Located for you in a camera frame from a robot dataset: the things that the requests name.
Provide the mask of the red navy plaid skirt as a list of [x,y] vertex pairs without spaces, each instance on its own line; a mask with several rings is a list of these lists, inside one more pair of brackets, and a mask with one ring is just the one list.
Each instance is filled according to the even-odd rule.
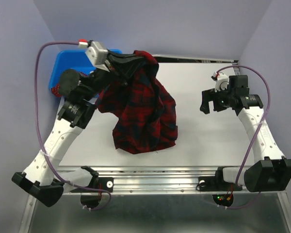
[[131,154],[163,150],[175,146],[178,137],[176,102],[157,80],[157,60],[146,51],[127,86],[114,82],[100,92],[95,102],[101,113],[118,118],[112,131],[116,149]]

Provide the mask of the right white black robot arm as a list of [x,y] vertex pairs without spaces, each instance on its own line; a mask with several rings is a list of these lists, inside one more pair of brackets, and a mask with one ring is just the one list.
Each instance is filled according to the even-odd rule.
[[217,168],[215,175],[205,178],[202,191],[225,190],[230,184],[245,186],[249,192],[283,191],[291,180],[291,159],[287,159],[275,142],[264,119],[266,110],[256,94],[249,93],[246,75],[227,76],[220,72],[213,74],[213,89],[202,91],[200,111],[210,113],[209,102],[214,111],[231,108],[243,124],[250,140],[250,152],[254,164]]

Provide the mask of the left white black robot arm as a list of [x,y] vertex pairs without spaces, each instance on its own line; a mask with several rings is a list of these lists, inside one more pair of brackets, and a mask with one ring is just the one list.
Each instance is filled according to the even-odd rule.
[[88,126],[96,107],[91,100],[108,85],[127,83],[146,64],[137,53],[87,48],[74,53],[69,66],[59,77],[59,93],[64,99],[53,128],[33,161],[12,182],[47,207],[64,193],[79,189],[110,196],[110,181],[100,179],[89,166],[60,174],[58,166],[75,139]]

